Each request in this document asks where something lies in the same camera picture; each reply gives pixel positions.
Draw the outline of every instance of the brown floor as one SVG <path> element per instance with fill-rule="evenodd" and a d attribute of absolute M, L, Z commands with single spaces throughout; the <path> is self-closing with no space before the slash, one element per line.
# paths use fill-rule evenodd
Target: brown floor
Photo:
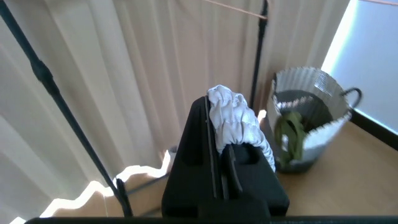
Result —
<path fill-rule="evenodd" d="M 278 174 L 290 198 L 288 215 L 398 215 L 398 152 L 348 123 L 310 171 Z M 130 177 L 127 189 L 151 180 Z M 167 179 L 130 195 L 134 214 L 158 210 Z M 97 193 L 76 210 L 58 217 L 121 217 L 115 197 Z M 160 212 L 153 213 L 161 217 Z"/>

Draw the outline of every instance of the clothesline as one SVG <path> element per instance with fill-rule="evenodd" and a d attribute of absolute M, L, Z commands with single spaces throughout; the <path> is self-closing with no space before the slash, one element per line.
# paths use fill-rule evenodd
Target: clothesline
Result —
<path fill-rule="evenodd" d="M 223 3 L 215 2 L 215 1 L 212 1 L 212 0 L 202 0 L 202 1 L 206 1 L 206 2 L 209 2 L 209 3 L 212 3 L 212 4 L 216 4 L 218 6 L 226 7 L 228 9 L 232 9 L 232 10 L 235 10 L 235 11 L 243 12 L 243 13 L 246 13 L 246 14 L 249 14 L 249 15 L 252 15 L 252 16 L 256 16 L 256 17 L 258 17 L 260 19 L 265 19 L 265 20 L 268 19 L 266 16 L 262 16 L 260 14 L 254 13 L 254 12 L 249 12 L 249 11 L 246 11 L 246 10 L 243 10 L 243 9 L 240 9 L 240 8 L 237 8 L 237 7 L 229 6 L 229 5 L 226 5 L 226 4 L 223 4 Z M 377 3 L 377 4 L 385 4 L 385 5 L 390 5 L 390 6 L 398 6 L 398 2 L 389 2 L 389 1 L 380 1 L 380 0 L 359 0 L 359 1 L 373 2 L 373 3 Z"/>

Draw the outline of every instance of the black cable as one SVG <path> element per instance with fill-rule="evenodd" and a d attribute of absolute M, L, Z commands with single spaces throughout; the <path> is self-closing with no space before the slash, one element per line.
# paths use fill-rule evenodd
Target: black cable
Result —
<path fill-rule="evenodd" d="M 264 0 L 262 4 L 262 16 L 268 15 L 268 2 Z M 250 94 L 250 103 L 249 106 L 253 110 L 254 107 L 254 97 L 256 95 L 256 87 L 257 87 L 257 79 L 259 74 L 260 67 L 260 59 L 261 59 L 261 50 L 262 50 L 262 40 L 264 39 L 264 34 L 266 32 L 267 20 L 259 19 L 259 37 L 257 40 L 257 52 L 256 52 L 256 62 L 254 63 L 254 73 L 253 73 L 253 82 L 251 85 L 251 94 Z"/>
<path fill-rule="evenodd" d="M 11 14 L 11 11 L 7 7 L 6 3 L 3 0 L 0 0 L 0 15 L 3 18 L 4 22 L 7 24 L 8 28 L 14 35 L 15 39 L 18 41 L 18 44 L 25 52 L 27 58 L 30 61 L 30 65 L 32 66 L 33 73 L 35 74 L 36 78 L 42 82 L 45 89 L 51 95 L 55 103 L 57 104 L 58 108 L 64 115 L 65 119 L 68 121 L 69 125 L 71 126 L 72 130 L 75 132 L 77 138 L 80 140 L 83 147 L 86 149 L 86 152 L 90 156 L 91 160 L 94 162 L 95 166 L 104 177 L 105 182 L 111 187 L 113 194 L 119 200 L 119 203 L 122 206 L 123 213 L 125 217 L 132 217 L 132 210 L 130 207 L 129 200 L 126 196 L 126 190 L 124 189 L 123 182 L 120 183 L 118 181 L 118 188 L 114 186 L 110 176 L 108 175 L 104 165 L 102 165 L 100 159 L 98 158 L 97 154 L 95 153 L 93 147 L 91 146 L 90 142 L 87 140 L 83 130 L 81 130 L 78 122 L 76 121 L 75 117 L 73 116 L 72 112 L 70 111 L 67 103 L 63 99 L 60 91 L 53 80 L 53 76 L 47 66 L 38 58 L 34 49 L 30 45 L 29 41 L 26 39 L 23 31 L 19 27 L 17 21 L 15 20 L 14 16 Z"/>

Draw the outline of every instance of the gray and white basket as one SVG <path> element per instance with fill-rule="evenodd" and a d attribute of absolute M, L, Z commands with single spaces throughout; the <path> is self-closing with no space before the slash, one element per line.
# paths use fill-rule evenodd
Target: gray and white basket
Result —
<path fill-rule="evenodd" d="M 358 93 L 358 98 L 350 107 L 346 95 L 352 91 Z M 361 98 L 361 90 L 350 88 L 344 91 L 335 79 L 318 68 L 290 68 L 276 73 L 267 102 L 267 127 L 264 130 L 267 139 L 274 141 L 276 121 L 290 111 L 298 111 L 303 116 L 304 129 L 308 133 L 303 141 L 302 160 L 292 160 L 280 171 L 303 172 L 309 169 L 351 118 L 352 109 Z M 278 169 L 281 149 L 274 142 L 271 147 Z"/>

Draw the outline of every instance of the curtain fold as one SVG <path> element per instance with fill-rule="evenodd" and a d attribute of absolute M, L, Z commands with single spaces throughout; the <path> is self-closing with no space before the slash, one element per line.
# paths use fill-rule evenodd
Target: curtain fold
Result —
<path fill-rule="evenodd" d="M 261 0 L 220 1 L 256 12 Z M 160 168 L 191 103 L 249 98 L 256 17 L 198 0 L 8 0 L 107 171 Z M 0 19 L 0 219 L 39 216 L 102 177 Z"/>

